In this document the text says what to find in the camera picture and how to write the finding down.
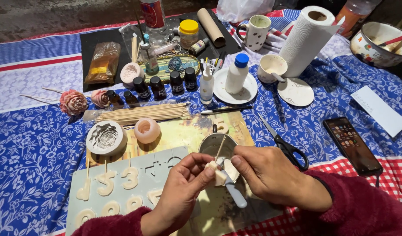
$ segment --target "blue floral tablecloth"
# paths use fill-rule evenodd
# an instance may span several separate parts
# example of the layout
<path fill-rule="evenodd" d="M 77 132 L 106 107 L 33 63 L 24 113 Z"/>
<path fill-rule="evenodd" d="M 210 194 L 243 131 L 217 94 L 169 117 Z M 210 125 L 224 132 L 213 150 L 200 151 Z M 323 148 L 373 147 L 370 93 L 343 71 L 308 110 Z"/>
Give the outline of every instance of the blue floral tablecloth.
<path fill-rule="evenodd" d="M 250 67 L 256 77 L 258 66 Z M 242 112 L 257 147 L 275 146 L 256 113 L 287 142 L 300 148 L 311 164 L 341 154 L 322 126 L 325 119 L 346 116 L 371 151 L 379 156 L 402 156 L 402 131 L 391 138 L 350 96 L 369 86 L 402 115 L 402 81 L 385 70 L 370 67 L 355 56 L 316 58 L 301 77 L 313 88 L 307 107 L 288 105 L 277 85 L 258 82 L 254 110 Z M 191 102 L 190 110 L 223 107 L 216 98 L 205 107 L 199 93 L 168 98 Z M 118 90 L 122 96 L 125 89 Z M 89 109 L 94 105 L 89 101 Z M 45 235 L 65 228 L 72 173 L 84 168 L 85 137 L 90 126 L 62 113 L 57 105 L 0 114 L 0 235 Z"/>

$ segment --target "hand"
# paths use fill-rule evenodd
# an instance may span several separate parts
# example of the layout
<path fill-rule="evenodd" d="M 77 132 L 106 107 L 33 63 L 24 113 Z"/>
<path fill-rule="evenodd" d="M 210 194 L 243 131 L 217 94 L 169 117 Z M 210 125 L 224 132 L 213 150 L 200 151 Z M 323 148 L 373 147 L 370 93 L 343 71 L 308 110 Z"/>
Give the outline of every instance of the hand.
<path fill-rule="evenodd" d="M 326 188 L 298 171 L 277 147 L 236 146 L 231 163 L 256 196 L 274 204 L 324 212 L 332 206 Z"/>
<path fill-rule="evenodd" d="M 141 218 L 144 236 L 167 236 L 183 227 L 199 193 L 215 178 L 211 167 L 204 169 L 212 160 L 210 155 L 191 153 L 170 169 L 156 207 Z"/>

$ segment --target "smartphone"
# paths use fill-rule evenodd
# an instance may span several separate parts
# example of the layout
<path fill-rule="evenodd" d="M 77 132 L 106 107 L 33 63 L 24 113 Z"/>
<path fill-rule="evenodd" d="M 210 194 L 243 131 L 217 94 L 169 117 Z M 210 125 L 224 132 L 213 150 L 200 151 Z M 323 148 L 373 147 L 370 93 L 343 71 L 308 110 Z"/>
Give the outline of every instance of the smartphone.
<path fill-rule="evenodd" d="M 324 127 L 358 175 L 381 174 L 383 167 L 346 117 L 324 120 Z"/>

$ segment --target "yellow lid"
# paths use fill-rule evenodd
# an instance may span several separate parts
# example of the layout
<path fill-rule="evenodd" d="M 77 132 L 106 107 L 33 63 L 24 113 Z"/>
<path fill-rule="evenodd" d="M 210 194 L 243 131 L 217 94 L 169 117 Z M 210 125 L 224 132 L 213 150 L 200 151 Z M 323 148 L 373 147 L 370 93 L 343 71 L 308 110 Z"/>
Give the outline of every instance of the yellow lid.
<path fill-rule="evenodd" d="M 179 30 L 186 35 L 193 35 L 198 32 L 198 23 L 195 20 L 184 20 L 179 25 Z"/>

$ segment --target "black scissors handle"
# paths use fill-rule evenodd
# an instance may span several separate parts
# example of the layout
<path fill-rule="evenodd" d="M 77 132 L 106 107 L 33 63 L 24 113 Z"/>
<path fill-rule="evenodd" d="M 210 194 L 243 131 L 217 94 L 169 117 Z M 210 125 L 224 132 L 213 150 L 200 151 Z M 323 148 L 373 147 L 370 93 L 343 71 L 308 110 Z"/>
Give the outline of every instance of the black scissors handle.
<path fill-rule="evenodd" d="M 307 159 L 306 154 L 304 154 L 300 149 L 294 147 L 293 145 L 289 144 L 288 142 L 284 141 L 281 136 L 277 134 L 277 136 L 274 137 L 274 141 L 277 144 L 277 147 L 279 147 L 282 152 L 286 155 L 286 157 L 291 161 L 291 163 L 295 166 L 298 167 L 300 171 L 306 171 L 309 169 L 309 160 Z M 301 165 L 297 158 L 294 156 L 294 153 L 299 154 L 304 162 L 305 165 Z"/>

